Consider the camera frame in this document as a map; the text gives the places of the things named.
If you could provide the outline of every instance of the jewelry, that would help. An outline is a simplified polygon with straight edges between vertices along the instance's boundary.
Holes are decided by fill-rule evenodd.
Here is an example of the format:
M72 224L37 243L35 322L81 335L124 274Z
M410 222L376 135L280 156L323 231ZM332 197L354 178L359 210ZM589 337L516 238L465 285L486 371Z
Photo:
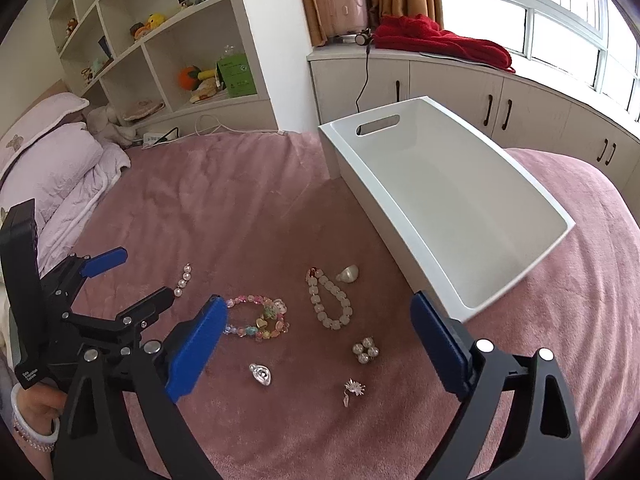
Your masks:
M347 392L355 394L356 397L359 395L364 395L364 384L360 384L353 379L349 379L346 383L344 383L344 399L342 400L342 403L344 404L345 408L349 405L349 394Z
M361 365L367 364L369 361L373 361L374 358L378 357L380 354L380 350L373 342L372 337L366 337L362 340L362 343L356 343L351 348L353 353L356 354L358 358L358 362Z
M335 281L353 283L358 279L358 274L358 266L350 265L335 277Z
M324 275L321 269L311 267L306 273L306 282L309 285L309 294L311 295L311 303L314 304L314 310L318 315L318 321L321 321L326 328L333 330L339 330L342 325L349 324L350 316L353 314L351 308L351 301L348 300L347 295L340 290L333 282ZM320 296L318 296L319 289L318 283L323 285L326 290L332 293L340 304L342 305L342 315L340 319L330 319L327 317L324 311L324 306L320 303Z
M187 286L187 282L191 279L191 264L186 264L183 269L182 278L178 280L178 286L174 288L174 296L180 298L182 290Z
M287 306L280 298L277 300L270 300L266 296L238 296L232 300L226 300L226 307L231 308L239 303L255 303L256 305L262 305L262 314L255 320L255 326L248 325L244 328L238 328L228 324L223 333L225 334L237 334L240 337L253 336L258 341L262 339L272 339L278 337L281 333L289 331L289 323L284 321L284 315L287 313ZM267 330L268 319L273 319L276 322L276 326L273 330Z
M11 390L11 406L14 409L14 417L12 420L14 430L31 447L34 447L38 451L50 453L53 451L58 440L58 434L60 433L60 419L55 418L53 421L53 434L42 435L32 430L31 426L27 424L18 409L18 389L20 389L20 384L16 384Z
M271 371L266 366L251 363L249 370L251 370L251 373L254 375L254 379L262 386L269 386L269 384L271 384Z

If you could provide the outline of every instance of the silver heart pendant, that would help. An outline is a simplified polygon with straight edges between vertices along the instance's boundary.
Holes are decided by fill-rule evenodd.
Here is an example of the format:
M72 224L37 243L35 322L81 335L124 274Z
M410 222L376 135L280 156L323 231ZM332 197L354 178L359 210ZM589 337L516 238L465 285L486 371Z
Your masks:
M262 386L269 386L269 384L271 384L271 371L266 366L251 363L249 370L251 370L251 373L254 375L254 379Z

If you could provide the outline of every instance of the red cloth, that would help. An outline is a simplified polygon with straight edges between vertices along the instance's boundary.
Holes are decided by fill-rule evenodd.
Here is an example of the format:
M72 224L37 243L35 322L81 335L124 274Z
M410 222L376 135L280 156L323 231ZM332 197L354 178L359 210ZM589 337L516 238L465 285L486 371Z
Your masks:
M433 52L516 72L511 67L511 54L503 46L493 41L465 38L450 30L441 30L440 25L422 14L415 18L384 16L373 34L373 41L378 48Z

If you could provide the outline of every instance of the white cabinet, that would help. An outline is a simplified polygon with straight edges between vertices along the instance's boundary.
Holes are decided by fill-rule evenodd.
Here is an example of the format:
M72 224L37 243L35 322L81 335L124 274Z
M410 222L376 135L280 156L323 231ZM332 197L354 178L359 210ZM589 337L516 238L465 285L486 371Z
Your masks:
M613 124L572 104L556 153L584 160L623 189L640 158L640 144Z
M320 122L357 113L356 99L367 80L365 59L327 59L311 62ZM369 59L369 80L358 101L360 111L403 101L409 93L409 62Z
M535 86L504 79L492 139L503 148L552 152L571 102Z
M428 96L491 137L502 76L434 62L410 63L410 98Z

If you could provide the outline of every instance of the green box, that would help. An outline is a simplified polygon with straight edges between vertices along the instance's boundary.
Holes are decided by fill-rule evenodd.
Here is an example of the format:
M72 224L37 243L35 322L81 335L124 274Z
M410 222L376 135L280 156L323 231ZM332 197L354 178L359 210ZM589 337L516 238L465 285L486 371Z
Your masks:
M246 59L246 54L234 54L223 57L218 62L218 70L226 84L229 97L253 95L258 92L255 89L254 77Z

